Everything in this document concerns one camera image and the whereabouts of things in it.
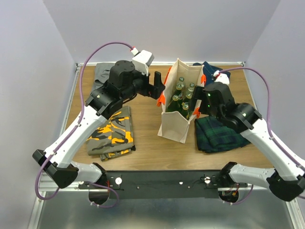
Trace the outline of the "dark blue folded jeans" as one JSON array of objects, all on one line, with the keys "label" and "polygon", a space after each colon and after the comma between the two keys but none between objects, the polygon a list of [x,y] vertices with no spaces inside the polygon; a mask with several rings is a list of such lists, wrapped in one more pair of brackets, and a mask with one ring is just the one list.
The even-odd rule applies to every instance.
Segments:
[{"label": "dark blue folded jeans", "polygon": [[203,66],[203,73],[206,76],[205,85],[209,85],[213,82],[214,72],[222,70],[222,68],[210,65],[208,62],[203,62],[203,63],[195,62],[193,64],[193,66],[200,66],[200,65]]}]

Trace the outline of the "aluminium rail frame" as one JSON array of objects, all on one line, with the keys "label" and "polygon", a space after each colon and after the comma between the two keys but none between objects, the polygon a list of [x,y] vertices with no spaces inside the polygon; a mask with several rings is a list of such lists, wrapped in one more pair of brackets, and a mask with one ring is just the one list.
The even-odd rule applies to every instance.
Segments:
[{"label": "aluminium rail frame", "polygon": [[227,84],[221,81],[225,71],[214,73],[214,82],[201,81],[195,87],[190,105],[193,110],[211,115],[226,127],[244,136],[273,164],[272,168],[245,167],[229,162],[220,170],[106,171],[99,164],[79,164],[73,157],[85,140],[106,123],[123,105],[140,94],[159,99],[170,92],[172,79],[155,72],[154,83],[148,71],[141,72],[135,61],[118,61],[109,79],[82,99],[82,108],[74,122],[45,150],[36,150],[34,160],[57,185],[64,189],[73,182],[108,189],[108,197],[121,198],[217,198],[221,188],[239,188],[247,184],[269,189],[289,202],[305,189],[305,162],[270,129],[270,121],[250,104],[237,104]]}]

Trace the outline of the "beige canvas tote bag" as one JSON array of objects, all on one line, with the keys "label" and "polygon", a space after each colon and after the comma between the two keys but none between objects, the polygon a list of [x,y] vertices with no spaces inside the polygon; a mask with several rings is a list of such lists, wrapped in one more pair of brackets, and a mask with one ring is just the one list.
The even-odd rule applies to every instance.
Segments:
[{"label": "beige canvas tote bag", "polygon": [[191,121],[200,116],[200,102],[196,102],[189,119],[185,119],[178,111],[166,112],[180,77],[184,78],[186,87],[191,83],[194,83],[196,86],[205,86],[206,77],[201,65],[189,66],[178,59],[169,69],[164,80],[165,89],[157,100],[157,105],[162,108],[162,123],[158,136],[184,144]]}]

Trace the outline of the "green plaid folded cloth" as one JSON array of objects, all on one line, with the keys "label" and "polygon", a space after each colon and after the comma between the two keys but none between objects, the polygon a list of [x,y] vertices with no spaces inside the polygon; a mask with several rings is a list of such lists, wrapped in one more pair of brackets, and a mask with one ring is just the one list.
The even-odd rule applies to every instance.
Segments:
[{"label": "green plaid folded cloth", "polygon": [[226,152],[250,144],[212,116],[195,119],[194,124],[197,148],[205,153]]}]

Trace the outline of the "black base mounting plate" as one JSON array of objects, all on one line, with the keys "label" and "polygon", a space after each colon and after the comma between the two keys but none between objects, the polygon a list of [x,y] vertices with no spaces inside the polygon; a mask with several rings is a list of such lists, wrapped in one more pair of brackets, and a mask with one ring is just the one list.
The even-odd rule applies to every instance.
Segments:
[{"label": "black base mounting plate", "polygon": [[222,181],[220,170],[112,170],[96,184],[113,188],[120,199],[218,198],[218,189],[247,187]]}]

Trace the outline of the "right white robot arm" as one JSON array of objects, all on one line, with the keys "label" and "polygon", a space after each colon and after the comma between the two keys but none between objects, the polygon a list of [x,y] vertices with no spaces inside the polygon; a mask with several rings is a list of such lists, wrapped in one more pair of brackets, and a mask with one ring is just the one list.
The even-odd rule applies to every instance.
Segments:
[{"label": "right white robot arm", "polygon": [[251,142],[272,163],[273,168],[226,164],[215,181],[221,187],[247,183],[269,189],[277,198],[290,202],[305,190],[305,163],[268,129],[262,115],[248,103],[236,103],[228,85],[221,82],[196,86],[190,101],[194,109],[215,117],[224,126]]}]

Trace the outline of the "orange camouflage folded pants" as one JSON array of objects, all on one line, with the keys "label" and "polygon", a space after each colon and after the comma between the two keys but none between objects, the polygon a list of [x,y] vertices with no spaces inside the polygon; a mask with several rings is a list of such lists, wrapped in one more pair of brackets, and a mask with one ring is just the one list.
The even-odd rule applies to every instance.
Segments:
[{"label": "orange camouflage folded pants", "polygon": [[131,108],[127,105],[115,112],[85,143],[88,155],[99,156],[101,161],[135,151]]}]

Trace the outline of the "grey folded shorts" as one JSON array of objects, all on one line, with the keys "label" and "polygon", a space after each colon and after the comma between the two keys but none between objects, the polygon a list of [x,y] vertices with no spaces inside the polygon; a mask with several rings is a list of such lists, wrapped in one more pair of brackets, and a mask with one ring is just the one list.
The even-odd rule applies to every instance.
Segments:
[{"label": "grey folded shorts", "polygon": [[94,70],[94,82],[92,91],[100,88],[108,80],[110,69],[114,66],[111,62],[97,63]]}]

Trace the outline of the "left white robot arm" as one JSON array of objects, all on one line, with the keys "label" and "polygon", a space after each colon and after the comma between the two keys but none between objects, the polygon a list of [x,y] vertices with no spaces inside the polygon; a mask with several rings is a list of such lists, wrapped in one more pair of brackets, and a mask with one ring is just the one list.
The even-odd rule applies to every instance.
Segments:
[{"label": "left white robot arm", "polygon": [[103,85],[90,93],[85,104],[62,135],[44,150],[37,149],[32,157],[59,188],[66,188],[76,181],[89,182],[102,188],[106,177],[104,169],[96,164],[76,163],[72,159],[89,136],[120,110],[125,101],[137,94],[158,99],[165,89],[160,72],[154,73],[150,84],[147,65],[144,72],[135,61],[117,61],[109,71]]}]

